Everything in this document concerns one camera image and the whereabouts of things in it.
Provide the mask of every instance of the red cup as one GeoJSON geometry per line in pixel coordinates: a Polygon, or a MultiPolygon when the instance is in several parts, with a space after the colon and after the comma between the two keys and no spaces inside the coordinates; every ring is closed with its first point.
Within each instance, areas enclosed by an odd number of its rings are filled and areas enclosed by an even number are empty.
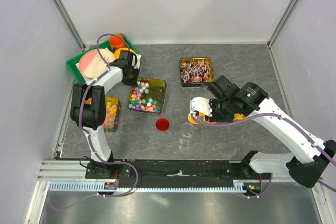
{"type": "Polygon", "coordinates": [[[166,131],[169,128],[169,121],[165,118],[160,118],[159,120],[157,120],[156,122],[156,128],[159,131],[166,131]]]}

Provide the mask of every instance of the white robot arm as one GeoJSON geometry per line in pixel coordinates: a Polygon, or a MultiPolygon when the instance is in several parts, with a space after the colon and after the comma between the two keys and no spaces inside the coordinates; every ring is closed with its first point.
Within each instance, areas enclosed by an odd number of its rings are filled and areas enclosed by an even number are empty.
{"type": "Polygon", "coordinates": [[[314,186],[329,163],[321,151],[331,157],[336,152],[333,140],[325,142],[306,131],[254,83],[248,82],[240,89],[220,76],[208,89],[216,99],[197,97],[191,100],[189,120],[192,123],[220,126],[216,123],[232,122],[237,113],[248,116],[282,141],[291,153],[264,154],[252,151],[242,162],[259,174],[276,173],[286,177],[289,173],[298,183],[306,187],[314,186]],[[298,129],[306,133],[312,142],[298,129]]]}
{"type": "Polygon", "coordinates": [[[117,83],[134,86],[139,76],[141,55],[136,55],[128,50],[121,51],[120,58],[106,68],[106,74],[98,80],[86,83],[76,83],[72,95],[70,117],[79,126],[80,105],[87,86],[91,86],[86,100],[91,99],[91,105],[85,104],[82,112],[83,132],[89,143],[91,159],[100,162],[95,155],[106,162],[113,162],[113,153],[107,145],[103,122],[106,117],[105,94],[117,83]]]}

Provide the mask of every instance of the orange cup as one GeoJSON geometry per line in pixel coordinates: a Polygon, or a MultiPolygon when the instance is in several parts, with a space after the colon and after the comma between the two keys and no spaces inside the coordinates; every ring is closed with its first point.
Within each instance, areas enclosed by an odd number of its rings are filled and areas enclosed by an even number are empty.
{"type": "Polygon", "coordinates": [[[126,47],[126,44],[119,39],[117,36],[111,36],[109,39],[109,43],[112,49],[117,50],[122,47],[126,47]]]}

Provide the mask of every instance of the clear plastic cup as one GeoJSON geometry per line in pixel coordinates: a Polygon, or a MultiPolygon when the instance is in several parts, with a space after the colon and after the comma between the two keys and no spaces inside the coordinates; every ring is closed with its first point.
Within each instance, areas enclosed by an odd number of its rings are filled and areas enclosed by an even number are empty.
{"type": "Polygon", "coordinates": [[[182,146],[189,146],[195,133],[195,127],[192,123],[183,123],[180,127],[179,142],[182,146]]]}

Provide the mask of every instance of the candy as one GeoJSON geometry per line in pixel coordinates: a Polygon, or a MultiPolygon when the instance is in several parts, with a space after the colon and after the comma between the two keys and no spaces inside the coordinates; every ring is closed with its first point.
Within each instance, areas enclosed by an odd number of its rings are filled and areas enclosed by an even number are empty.
{"type": "Polygon", "coordinates": [[[210,79],[210,67],[200,60],[180,62],[181,81],[183,83],[205,82],[210,79]]]}

